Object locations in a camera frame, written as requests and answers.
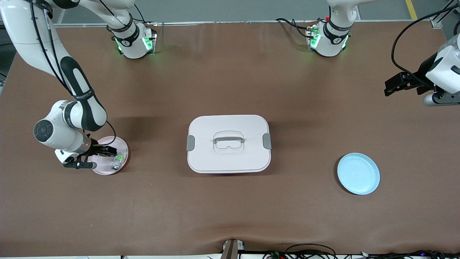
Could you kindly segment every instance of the brown table mat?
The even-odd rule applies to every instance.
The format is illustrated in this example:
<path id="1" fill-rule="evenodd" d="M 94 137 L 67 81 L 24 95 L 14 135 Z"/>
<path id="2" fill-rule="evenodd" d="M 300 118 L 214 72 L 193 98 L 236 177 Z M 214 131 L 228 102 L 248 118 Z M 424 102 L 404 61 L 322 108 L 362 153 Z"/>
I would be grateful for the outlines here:
<path id="1" fill-rule="evenodd" d="M 356 23 L 334 58 L 308 52 L 281 24 L 160 28 L 156 55 L 139 60 L 118 55 L 104 28 L 59 29 L 131 159 L 108 177 L 63 168 L 32 129 L 70 97 L 17 57 L 0 96 L 0 256 L 215 253 L 228 238 L 247 249 L 460 250 L 459 108 L 425 107 L 415 90 L 383 92 L 399 72 L 390 51 L 407 24 Z M 414 71 L 444 41 L 417 24 L 396 59 Z M 269 122 L 267 170 L 188 167 L 189 123 L 215 114 Z M 109 127 L 93 137 L 105 135 Z M 336 164 L 351 152 L 377 163 L 374 193 L 337 183 Z"/>

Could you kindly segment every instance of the light blue plate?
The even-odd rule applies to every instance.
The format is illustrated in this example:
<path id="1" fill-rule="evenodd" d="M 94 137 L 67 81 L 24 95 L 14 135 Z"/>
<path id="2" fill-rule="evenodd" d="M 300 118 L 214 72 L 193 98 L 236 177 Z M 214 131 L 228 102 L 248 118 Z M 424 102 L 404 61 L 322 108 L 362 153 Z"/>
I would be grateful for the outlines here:
<path id="1" fill-rule="evenodd" d="M 337 166 L 342 185 L 354 194 L 369 194 L 380 182 L 380 172 L 372 159 L 364 154 L 350 153 L 342 157 Z"/>

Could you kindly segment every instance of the small bottle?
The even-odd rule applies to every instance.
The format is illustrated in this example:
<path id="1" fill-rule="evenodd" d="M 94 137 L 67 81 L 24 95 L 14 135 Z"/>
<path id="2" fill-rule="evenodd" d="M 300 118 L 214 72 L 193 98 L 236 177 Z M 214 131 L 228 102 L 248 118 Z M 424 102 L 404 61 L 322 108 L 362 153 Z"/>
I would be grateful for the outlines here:
<path id="1" fill-rule="evenodd" d="M 118 154 L 114 157 L 114 164 L 112 165 L 112 169 L 113 169 L 113 170 L 118 170 L 118 169 L 120 169 L 121 164 L 123 163 L 124 160 L 125 160 L 125 154 L 123 154 L 123 153 L 118 153 Z"/>

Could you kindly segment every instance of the yellow floor line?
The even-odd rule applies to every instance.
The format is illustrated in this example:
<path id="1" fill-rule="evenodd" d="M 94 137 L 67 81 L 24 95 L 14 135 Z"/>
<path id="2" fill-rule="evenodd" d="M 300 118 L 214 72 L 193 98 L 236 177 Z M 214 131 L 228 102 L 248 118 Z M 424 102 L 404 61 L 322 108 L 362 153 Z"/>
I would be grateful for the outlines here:
<path id="1" fill-rule="evenodd" d="M 412 20 L 418 19 L 417 14 L 415 13 L 414 5 L 412 4 L 412 0 L 406 0 L 406 5 L 407 5 L 407 9 L 409 9 L 410 18 Z"/>

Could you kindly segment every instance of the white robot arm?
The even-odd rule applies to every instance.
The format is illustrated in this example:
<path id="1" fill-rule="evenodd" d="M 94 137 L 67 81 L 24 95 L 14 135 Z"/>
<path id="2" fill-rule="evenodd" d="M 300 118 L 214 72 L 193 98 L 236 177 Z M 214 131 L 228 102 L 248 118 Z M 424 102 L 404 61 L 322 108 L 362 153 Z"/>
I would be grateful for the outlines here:
<path id="1" fill-rule="evenodd" d="M 52 9 L 82 4 L 107 22 L 117 41 L 122 42 L 119 48 L 126 57 L 137 59 L 153 51 L 148 45 L 149 41 L 155 40 L 151 30 L 133 22 L 125 10 L 133 5 L 133 1 L 106 1 L 108 7 L 96 0 L 0 0 L 5 28 L 19 55 L 32 67 L 57 77 L 74 98 L 74 101 L 56 102 L 49 114 L 34 127 L 35 138 L 56 149 L 56 156 L 66 167 L 94 168 L 93 163 L 74 163 L 74 159 L 95 154 L 115 156 L 116 149 L 99 145 L 80 132 L 80 129 L 99 130 L 107 122 L 107 113 L 83 70 L 62 45 L 51 23 Z"/>
<path id="2" fill-rule="evenodd" d="M 460 105 L 460 34 L 444 43 L 414 73 L 400 72 L 385 82 L 385 96 L 417 88 L 426 106 Z"/>
<path id="3" fill-rule="evenodd" d="M 376 0 L 328 0 L 331 10 L 328 21 L 315 24 L 307 35 L 311 49 L 325 57 L 333 57 L 345 47 L 348 33 L 356 21 L 357 5 L 375 2 Z"/>

